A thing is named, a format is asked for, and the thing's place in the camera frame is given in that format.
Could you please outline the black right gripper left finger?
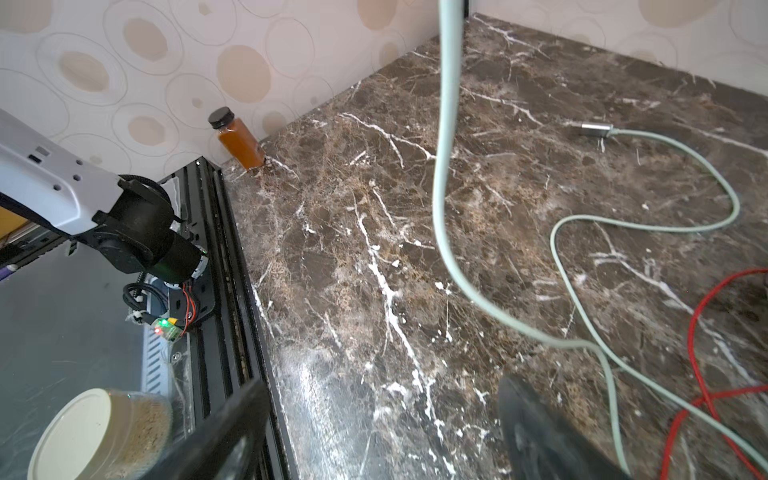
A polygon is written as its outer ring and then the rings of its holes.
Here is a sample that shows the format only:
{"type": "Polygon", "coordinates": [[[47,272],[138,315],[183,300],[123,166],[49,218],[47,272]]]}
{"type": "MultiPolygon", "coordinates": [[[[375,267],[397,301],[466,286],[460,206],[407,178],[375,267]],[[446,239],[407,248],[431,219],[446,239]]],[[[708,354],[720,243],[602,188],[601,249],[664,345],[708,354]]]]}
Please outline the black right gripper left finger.
{"type": "Polygon", "coordinates": [[[251,380],[176,444],[145,479],[252,479],[271,414],[267,385],[251,380]]]}

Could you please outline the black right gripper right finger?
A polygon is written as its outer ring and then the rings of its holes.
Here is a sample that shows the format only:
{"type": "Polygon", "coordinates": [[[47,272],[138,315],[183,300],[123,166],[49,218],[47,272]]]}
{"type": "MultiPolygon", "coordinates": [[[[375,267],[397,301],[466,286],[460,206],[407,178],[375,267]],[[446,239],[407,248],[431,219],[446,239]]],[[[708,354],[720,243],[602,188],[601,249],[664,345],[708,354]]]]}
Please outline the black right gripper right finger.
{"type": "Polygon", "coordinates": [[[522,378],[500,379],[497,410],[516,479],[627,479],[522,378]]]}

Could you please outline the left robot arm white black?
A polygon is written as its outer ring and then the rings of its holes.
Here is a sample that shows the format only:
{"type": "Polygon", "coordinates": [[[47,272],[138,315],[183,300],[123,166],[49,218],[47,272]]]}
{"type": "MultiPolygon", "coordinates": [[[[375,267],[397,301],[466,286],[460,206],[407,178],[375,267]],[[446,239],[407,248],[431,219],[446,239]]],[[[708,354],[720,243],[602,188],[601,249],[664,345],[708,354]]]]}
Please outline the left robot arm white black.
{"type": "Polygon", "coordinates": [[[173,230],[155,181],[94,166],[8,112],[1,114],[1,206],[100,252],[123,273],[181,285],[204,272],[206,251],[173,230]]]}

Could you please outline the cream lid jar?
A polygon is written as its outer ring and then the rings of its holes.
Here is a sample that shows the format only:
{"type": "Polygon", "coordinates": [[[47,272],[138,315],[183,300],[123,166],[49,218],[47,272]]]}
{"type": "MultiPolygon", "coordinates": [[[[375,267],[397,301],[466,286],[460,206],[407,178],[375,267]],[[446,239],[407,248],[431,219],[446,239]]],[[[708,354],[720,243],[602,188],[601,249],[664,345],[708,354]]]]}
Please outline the cream lid jar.
{"type": "Polygon", "coordinates": [[[33,451],[29,479],[139,479],[158,461],[172,429],[161,395],[93,388],[69,401],[33,451]]]}

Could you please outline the amber bottle black cap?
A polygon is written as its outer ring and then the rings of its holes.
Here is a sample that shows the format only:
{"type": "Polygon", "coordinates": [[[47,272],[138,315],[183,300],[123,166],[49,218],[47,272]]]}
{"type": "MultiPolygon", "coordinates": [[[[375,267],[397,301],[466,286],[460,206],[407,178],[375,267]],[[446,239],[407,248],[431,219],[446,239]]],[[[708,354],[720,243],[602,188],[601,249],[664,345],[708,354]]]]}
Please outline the amber bottle black cap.
{"type": "Polygon", "coordinates": [[[223,147],[245,170],[261,168],[265,154],[258,141],[229,107],[220,107],[208,116],[208,123],[217,132],[223,147]]]}

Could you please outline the black mounting base rail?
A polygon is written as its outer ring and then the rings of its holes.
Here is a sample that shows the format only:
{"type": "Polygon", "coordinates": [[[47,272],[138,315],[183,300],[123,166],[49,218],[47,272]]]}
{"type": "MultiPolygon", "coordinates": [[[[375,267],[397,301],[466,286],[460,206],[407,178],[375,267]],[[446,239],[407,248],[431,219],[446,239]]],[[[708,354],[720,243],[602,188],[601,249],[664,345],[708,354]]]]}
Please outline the black mounting base rail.
{"type": "Polygon", "coordinates": [[[148,272],[124,290],[130,320],[143,329],[142,389],[171,403],[169,444],[235,404],[256,381],[266,390],[253,419],[264,420],[264,439],[238,439],[228,449],[226,479],[292,479],[295,461],[263,345],[265,330],[250,291],[222,172],[200,157],[164,178],[180,218],[180,234],[207,255],[204,271],[175,288],[148,272]]]}

